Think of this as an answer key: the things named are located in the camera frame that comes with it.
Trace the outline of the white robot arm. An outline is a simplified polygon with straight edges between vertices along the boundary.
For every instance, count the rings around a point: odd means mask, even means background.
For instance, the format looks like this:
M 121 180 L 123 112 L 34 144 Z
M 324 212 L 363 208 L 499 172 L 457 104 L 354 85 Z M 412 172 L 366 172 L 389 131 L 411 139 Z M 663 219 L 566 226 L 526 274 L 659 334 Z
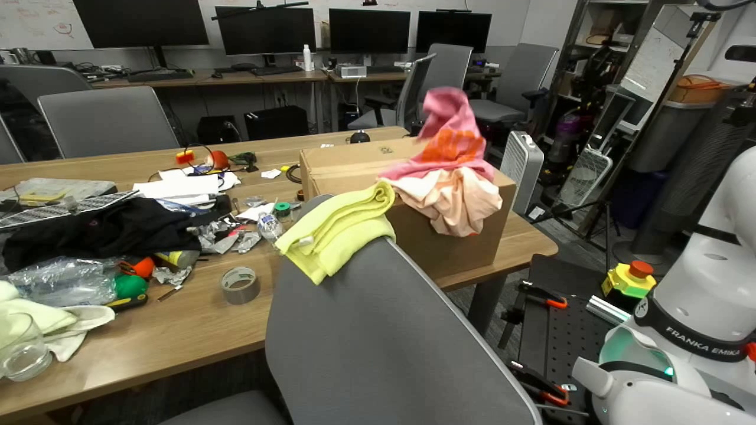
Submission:
M 723 176 L 688 246 L 571 379 L 600 425 L 756 425 L 756 148 Z

